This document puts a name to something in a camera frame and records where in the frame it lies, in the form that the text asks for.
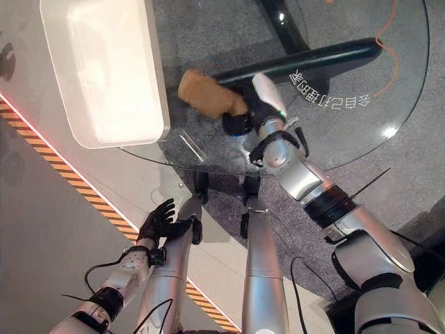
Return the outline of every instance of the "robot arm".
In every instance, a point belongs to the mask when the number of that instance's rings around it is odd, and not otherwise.
[[[363,293],[355,308],[355,332],[443,333],[433,306],[414,284],[414,263],[402,243],[292,142],[276,136],[284,130],[286,111],[273,82],[257,74],[246,91],[263,166],[320,226],[325,240],[339,244],[334,265],[347,284]]]
[[[119,267],[108,280],[73,313],[63,320],[51,334],[106,333],[119,312],[129,304],[140,284],[149,275],[149,256],[156,250],[155,241],[141,239],[122,258]],[[156,253],[165,258],[165,254]]]
[[[111,322],[127,306],[152,266],[163,265],[167,254],[160,237],[175,239],[190,229],[192,220],[173,222],[173,199],[159,205],[139,230],[138,241],[122,255],[117,269],[87,300],[63,320],[51,334],[105,334]]]

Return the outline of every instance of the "white box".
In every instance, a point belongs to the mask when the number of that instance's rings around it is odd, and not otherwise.
[[[154,143],[170,129],[150,0],[41,0],[75,139],[85,148]]]

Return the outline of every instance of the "orange cable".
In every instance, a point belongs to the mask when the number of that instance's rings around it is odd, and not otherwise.
[[[375,42],[378,45],[380,45],[383,49],[388,51],[388,53],[391,54],[394,57],[394,60],[395,60],[396,64],[394,66],[394,71],[392,73],[391,80],[387,83],[387,85],[384,88],[382,88],[376,94],[374,94],[374,97],[377,97],[380,94],[383,94],[386,90],[388,90],[394,84],[394,82],[396,82],[397,77],[398,77],[399,59],[398,59],[397,52],[395,52],[392,48],[384,45],[382,42],[379,41],[380,36],[383,35],[383,33],[391,26],[391,24],[392,24],[392,22],[393,22],[393,20],[394,20],[394,18],[396,16],[396,9],[397,9],[397,0],[394,0],[394,4],[392,6],[391,16],[389,17],[388,22],[383,26],[383,28],[375,36]]]

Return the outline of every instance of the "black strap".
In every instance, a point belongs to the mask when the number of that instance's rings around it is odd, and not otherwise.
[[[297,135],[298,140],[301,143],[301,146],[305,149],[305,157],[308,157],[309,156],[309,146],[307,144],[306,137],[303,134],[303,129],[301,127],[296,127],[295,133]]]

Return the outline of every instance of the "black cable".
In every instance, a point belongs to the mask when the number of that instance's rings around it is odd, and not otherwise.
[[[442,266],[443,266],[442,274],[432,283],[431,288],[427,291],[427,294],[428,294],[429,291],[431,291],[441,280],[443,280],[445,278],[445,258],[442,255],[440,255],[438,252],[433,251],[431,248],[426,247],[426,246],[420,244],[419,242],[406,237],[405,235],[403,235],[401,233],[398,233],[393,230],[390,230],[390,231],[392,234],[396,235],[397,237],[399,237],[405,241],[408,241],[411,244],[423,249],[425,252],[431,254],[442,264]]]
[[[357,191],[354,195],[349,196],[349,198],[351,200],[353,200],[359,193],[361,193],[363,190],[365,190],[366,188],[368,188],[369,186],[372,185],[372,183],[374,183],[375,181],[377,181],[378,179],[380,179],[387,171],[389,171],[391,169],[388,168],[387,170],[384,170],[383,172],[381,172],[378,176],[374,177],[371,181],[369,181],[367,184],[365,184],[361,189],[359,189],[359,191]]]
[[[78,301],[87,301],[86,299],[79,298],[79,297],[76,297],[76,296],[71,296],[70,294],[62,294],[62,296],[73,298],[73,299],[77,299]]]
[[[440,263],[442,264],[442,266],[444,266],[444,268],[445,268],[445,258],[444,258],[442,255],[440,255],[439,253],[433,251],[431,248],[428,248],[428,247],[426,247],[426,246],[420,244],[419,242],[414,241],[414,240],[412,240],[412,239],[406,237],[406,236],[403,235],[403,234],[400,234],[400,233],[398,233],[398,232],[396,232],[396,231],[393,231],[393,230],[390,230],[390,231],[391,231],[392,234],[396,235],[397,237],[399,237],[399,238],[401,238],[401,239],[403,239],[403,240],[405,240],[405,241],[408,241],[408,242],[410,242],[411,244],[414,244],[415,246],[417,246],[417,247],[419,247],[419,248],[422,248],[425,252],[430,253],[431,255],[433,255],[436,259],[438,259],[438,260],[440,261]]]
[[[162,324],[161,324],[161,329],[159,330],[159,334],[162,334],[162,328],[164,327],[164,323],[165,323],[165,319],[167,319],[167,315],[168,315],[168,311],[170,311],[170,307],[173,304],[173,299],[167,299],[166,301],[163,301],[162,303],[156,305],[154,308],[152,308],[152,310],[150,312],[148,312],[148,315],[144,318],[144,320],[142,320],[140,322],[140,324],[138,325],[138,327],[136,327],[136,329],[134,330],[133,334],[136,334],[140,328],[143,326],[143,324],[145,324],[145,322],[148,320],[148,318],[150,318],[150,316],[153,314],[154,311],[156,311],[158,308],[160,308],[162,305],[164,305],[165,303],[170,302],[170,304],[168,304],[168,308],[167,308],[167,312],[165,312],[164,314],[164,319],[162,320]]]
[[[309,269],[315,276],[317,276],[323,283],[325,283],[325,285],[327,286],[327,288],[329,289],[329,291],[331,291],[331,294],[332,294],[332,296],[334,297],[334,300],[335,300],[335,301],[338,301],[338,300],[337,300],[337,296],[335,295],[334,291],[333,291],[332,288],[329,286],[329,284],[328,284],[325,280],[323,280],[323,278],[322,278],[320,275],[318,275],[318,274],[315,272],[315,270],[313,270],[311,267],[309,267],[309,265],[307,265],[305,261],[303,261],[303,264],[304,264],[304,266],[305,266],[306,268],[308,268],[308,269]]]
[[[301,329],[303,330],[303,334],[307,334],[305,320],[303,319],[303,313],[302,313],[302,310],[301,310],[300,295],[298,294],[297,285],[295,283],[295,278],[293,277],[293,263],[295,262],[296,259],[298,259],[298,256],[295,256],[292,259],[292,262],[291,262],[292,284],[293,284],[293,289],[295,291],[295,296],[297,298],[298,315],[300,316]]]
[[[104,263],[104,264],[98,264],[96,266],[93,266],[93,267],[89,268],[85,272],[85,275],[83,275],[83,281],[85,282],[86,287],[90,290],[90,292],[92,294],[94,294],[95,291],[92,289],[90,283],[88,282],[88,275],[90,275],[91,271],[96,270],[98,268],[115,266],[116,264],[119,264],[122,261],[122,259],[125,257],[125,255],[127,255],[127,252],[123,252],[123,254],[119,257],[119,259],[117,261]]]

